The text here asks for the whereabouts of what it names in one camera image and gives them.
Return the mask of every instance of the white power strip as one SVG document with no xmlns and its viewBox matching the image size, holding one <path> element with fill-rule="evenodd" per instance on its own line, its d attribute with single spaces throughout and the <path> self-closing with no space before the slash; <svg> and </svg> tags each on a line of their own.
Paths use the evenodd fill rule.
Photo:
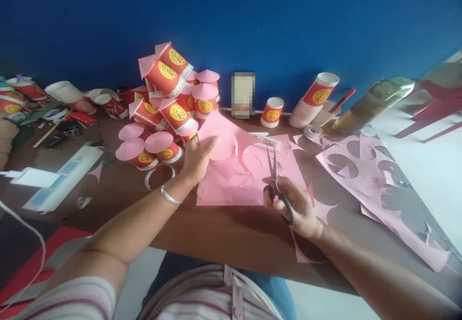
<svg viewBox="0 0 462 320">
<path fill-rule="evenodd" d="M 80 148 L 57 172 L 59 178 L 54 184 L 40 189 L 23 208 L 36 212 L 55 210 L 102 154 L 103 151 L 96 147 Z"/>
</svg>

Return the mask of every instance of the white charging cable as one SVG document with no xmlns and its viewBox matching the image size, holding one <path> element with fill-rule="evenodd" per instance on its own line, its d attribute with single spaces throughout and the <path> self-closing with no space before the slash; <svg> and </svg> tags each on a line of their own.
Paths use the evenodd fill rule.
<svg viewBox="0 0 462 320">
<path fill-rule="evenodd" d="M 40 240 L 40 244 L 42 245 L 42 263 L 40 265 L 40 269 L 38 270 L 37 274 L 35 275 L 34 278 L 32 278 L 32 280 L 29 282 L 29 284 L 26 285 L 26 287 L 24 289 L 21 290 L 20 293 L 18 293 L 18 295 L 14 298 L 14 300 L 9 304 L 7 305 L 4 309 L 2 309 L 0 311 L 0 314 L 3 313 L 4 311 L 6 311 L 8 309 L 9 306 L 11 306 L 12 304 L 14 304 L 16 302 L 16 300 L 21 297 L 21 295 L 24 293 L 24 291 L 26 291 L 26 289 L 34 282 L 34 280 L 39 276 L 39 274 L 42 272 L 43 270 L 43 267 L 45 266 L 45 255 L 47 253 L 47 247 L 45 245 L 45 240 L 43 239 L 43 236 L 40 234 L 40 232 L 38 232 L 35 228 L 33 228 L 32 226 L 30 226 L 29 224 L 27 224 L 24 220 L 21 219 L 21 217 L 19 215 L 17 215 L 15 212 L 13 212 L 10 208 L 8 208 L 6 206 L 6 204 L 4 204 L 1 200 L 0 200 L 0 207 L 3 208 L 3 210 L 5 212 L 7 212 L 8 214 L 10 214 L 13 218 L 15 218 L 17 221 L 19 221 L 21 224 L 23 224 L 24 226 L 26 226 L 29 230 L 31 230 L 33 233 L 35 233 L 38 237 L 38 239 Z"/>
</svg>

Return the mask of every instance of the blue jeans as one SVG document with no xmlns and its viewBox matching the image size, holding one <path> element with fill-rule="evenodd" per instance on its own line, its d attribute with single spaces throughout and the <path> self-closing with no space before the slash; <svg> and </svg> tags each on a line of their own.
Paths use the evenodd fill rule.
<svg viewBox="0 0 462 320">
<path fill-rule="evenodd" d="M 212 262 L 199 260 L 193 257 L 174 254 L 167 252 L 164 260 L 160 265 L 159 272 L 154 279 L 151 287 L 143 299 L 142 306 L 144 307 L 149 299 L 169 280 L 175 278 L 190 269 L 210 265 Z M 296 320 L 294 301 L 290 295 L 285 279 L 273 276 L 267 276 L 255 272 L 250 272 L 245 269 L 237 269 L 243 275 L 250 278 L 257 284 L 270 298 L 276 309 L 279 311 L 283 319 Z"/>
</svg>

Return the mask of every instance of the scissors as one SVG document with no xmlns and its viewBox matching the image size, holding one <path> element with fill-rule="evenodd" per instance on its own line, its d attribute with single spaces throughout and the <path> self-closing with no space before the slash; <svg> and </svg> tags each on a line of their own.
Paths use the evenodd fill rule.
<svg viewBox="0 0 462 320">
<path fill-rule="evenodd" d="M 273 187 L 271 185 L 267 185 L 266 187 L 264 187 L 263 192 L 265 192 L 266 190 L 269 191 L 269 199 L 271 200 L 271 202 L 274 202 L 274 196 L 278 195 L 278 198 L 282 202 L 284 202 L 285 207 L 289 211 L 290 221 L 288 221 L 286 218 L 284 218 L 284 216 L 282 216 L 282 218 L 284 219 L 284 221 L 287 224 L 293 225 L 294 224 L 294 210 L 292 209 L 292 205 L 290 204 L 290 201 L 287 199 L 287 197 L 285 197 L 285 195 L 282 194 L 279 191 L 279 187 L 278 187 L 278 159 L 277 159 L 277 154 L 276 154 L 276 148 L 274 148 L 273 151 L 274 151 L 273 166 L 271 166 L 270 149 L 268 148 L 268 146 L 266 146 L 266 152 L 268 153 L 269 170 L 271 172 L 271 177 L 273 178 L 273 181 L 274 181 L 274 187 L 276 189 L 276 194 L 274 193 Z"/>
</svg>

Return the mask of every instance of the striped shirt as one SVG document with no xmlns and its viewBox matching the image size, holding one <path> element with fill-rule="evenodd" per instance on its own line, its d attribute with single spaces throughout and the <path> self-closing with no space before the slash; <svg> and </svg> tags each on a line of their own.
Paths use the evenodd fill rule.
<svg viewBox="0 0 462 320">
<path fill-rule="evenodd" d="M 19 320 L 110 320 L 116 307 L 113 287 L 100 277 L 80 277 L 37 299 Z M 140 320 L 282 319 L 251 279 L 223 265 L 186 271 L 163 285 L 141 310 Z"/>
</svg>

